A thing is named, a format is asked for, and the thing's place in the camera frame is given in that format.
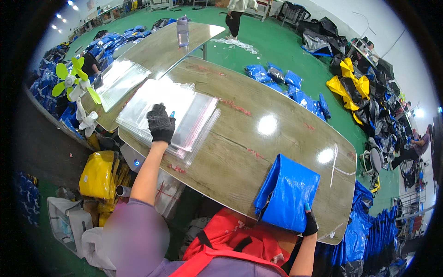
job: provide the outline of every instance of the green floor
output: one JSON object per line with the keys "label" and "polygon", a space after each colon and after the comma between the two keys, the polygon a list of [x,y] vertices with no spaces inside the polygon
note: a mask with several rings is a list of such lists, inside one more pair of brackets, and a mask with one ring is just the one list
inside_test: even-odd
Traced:
{"label": "green floor", "polygon": [[[132,15],[116,20],[105,26],[93,29],[92,31],[83,34],[75,40],[67,53],[67,57],[75,55],[74,50],[79,46],[87,46],[93,41],[94,36],[100,30],[108,30],[110,32],[118,32],[122,34],[124,30],[132,28],[136,25],[146,25],[150,28],[155,21],[161,18],[178,18],[183,14],[187,14],[188,18],[194,22],[215,24],[225,27],[225,14],[219,15],[220,12],[225,12],[222,8],[205,8],[202,10],[192,10],[191,7],[183,7],[182,11],[170,12],[166,10],[146,12],[144,9],[133,13]],[[227,67],[234,71],[244,73],[244,67],[250,64],[263,64],[270,61],[283,70],[291,70],[303,78],[302,90],[318,99],[319,93],[322,93],[330,108],[332,118],[328,123],[340,132],[352,145],[355,147],[357,154],[364,151],[364,143],[367,140],[366,134],[352,119],[351,113],[345,110],[342,106],[342,100],[334,95],[325,85],[333,75],[328,71],[328,60],[317,59],[301,49],[301,38],[290,28],[281,27],[280,21],[273,18],[268,18],[265,22],[260,22],[258,19],[242,16],[241,27],[238,38],[247,44],[251,44],[258,51],[258,55],[253,55],[246,50],[236,47],[234,49],[227,49],[228,45],[222,43],[209,42],[207,60],[218,65]],[[227,32],[222,33],[216,38],[222,38],[227,35]],[[366,187],[369,187],[369,180],[365,177],[360,177],[361,165],[357,165],[357,179]],[[391,197],[399,195],[399,173],[398,171],[386,171],[382,169],[380,173],[381,190],[375,197],[374,205],[370,209],[371,215],[377,215],[384,208],[390,208]],[[42,228],[47,224],[47,220],[42,217]],[[60,254],[64,252],[63,247],[53,246],[54,251]],[[88,272],[96,272],[92,268],[79,267],[86,262],[84,260],[70,259],[72,268],[81,268],[81,270],[88,270]]]}

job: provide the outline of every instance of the red apron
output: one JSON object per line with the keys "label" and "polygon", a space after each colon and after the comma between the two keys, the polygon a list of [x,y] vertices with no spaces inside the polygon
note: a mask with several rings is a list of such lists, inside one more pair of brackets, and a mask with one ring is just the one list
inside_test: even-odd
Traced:
{"label": "red apron", "polygon": [[228,211],[227,208],[221,209],[209,221],[187,248],[183,256],[187,262],[173,276],[196,276],[214,257],[233,257],[270,265],[282,276],[287,276],[280,266],[288,261],[291,254],[281,249],[264,227],[245,227],[244,222]]}

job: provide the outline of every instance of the white sneaker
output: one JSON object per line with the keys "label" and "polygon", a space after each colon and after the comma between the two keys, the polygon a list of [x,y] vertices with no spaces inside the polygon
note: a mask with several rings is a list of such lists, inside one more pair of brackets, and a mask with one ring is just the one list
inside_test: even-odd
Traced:
{"label": "white sneaker", "polygon": [[227,39],[227,40],[230,40],[230,39],[238,40],[236,36],[232,36],[232,35],[229,35],[229,36],[225,37],[225,39]]}

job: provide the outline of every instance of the black pants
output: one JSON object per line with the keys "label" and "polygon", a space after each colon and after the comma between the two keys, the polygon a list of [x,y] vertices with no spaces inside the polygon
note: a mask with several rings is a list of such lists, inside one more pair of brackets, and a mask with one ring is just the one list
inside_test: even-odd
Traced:
{"label": "black pants", "polygon": [[396,168],[404,160],[418,160],[418,158],[419,157],[414,148],[411,148],[409,150],[402,150],[400,157],[395,158],[392,161],[392,168]]}
{"label": "black pants", "polygon": [[231,16],[226,15],[226,25],[228,25],[233,37],[238,36],[238,29],[240,29],[240,16],[242,14],[242,12],[231,12]]}

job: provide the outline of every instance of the work glove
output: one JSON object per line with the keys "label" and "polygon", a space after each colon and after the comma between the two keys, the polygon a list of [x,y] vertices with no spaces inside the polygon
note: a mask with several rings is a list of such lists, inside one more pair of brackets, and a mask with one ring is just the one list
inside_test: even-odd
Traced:
{"label": "work glove", "polygon": [[317,221],[315,220],[315,216],[312,213],[311,207],[309,207],[308,203],[305,204],[305,213],[306,213],[306,228],[305,231],[303,232],[304,237],[313,235],[318,231]]}
{"label": "work glove", "polygon": [[163,103],[155,104],[152,111],[148,112],[149,130],[152,135],[152,142],[165,141],[171,144],[171,138],[175,130],[175,118],[169,117]]}

